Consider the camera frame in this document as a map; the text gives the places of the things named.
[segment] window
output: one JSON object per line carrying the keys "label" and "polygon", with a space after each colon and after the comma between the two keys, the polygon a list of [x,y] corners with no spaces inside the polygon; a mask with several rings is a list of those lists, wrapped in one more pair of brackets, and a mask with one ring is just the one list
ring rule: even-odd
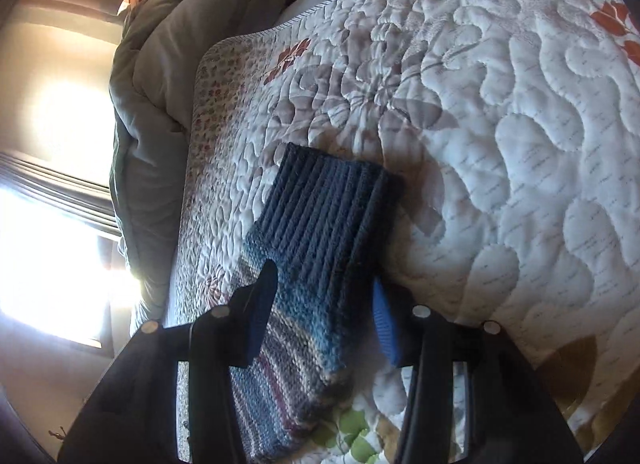
{"label": "window", "polygon": [[113,352],[110,290],[127,282],[108,270],[110,244],[80,222],[0,189],[0,310],[58,338]]}

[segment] knitted sock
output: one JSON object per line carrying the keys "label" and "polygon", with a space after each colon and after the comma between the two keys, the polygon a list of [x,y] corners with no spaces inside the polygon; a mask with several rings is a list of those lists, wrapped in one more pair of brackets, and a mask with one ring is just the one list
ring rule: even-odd
{"label": "knitted sock", "polygon": [[278,291],[260,355],[231,372],[244,450],[270,462],[299,447],[349,384],[353,344],[370,315],[372,270],[390,230],[401,180],[379,165],[287,145],[232,288],[265,259]]}

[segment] white quilted blanket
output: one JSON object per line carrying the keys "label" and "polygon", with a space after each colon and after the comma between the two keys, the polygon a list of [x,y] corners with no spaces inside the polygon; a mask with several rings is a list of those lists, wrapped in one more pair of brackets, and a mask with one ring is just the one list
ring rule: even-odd
{"label": "white quilted blanket", "polygon": [[[383,163],[408,182],[388,271],[451,319],[506,327],[590,450],[640,362],[638,65],[621,0],[329,0],[214,46],[174,321],[227,300],[286,142]],[[399,372],[360,392],[300,458],[391,460]]]}

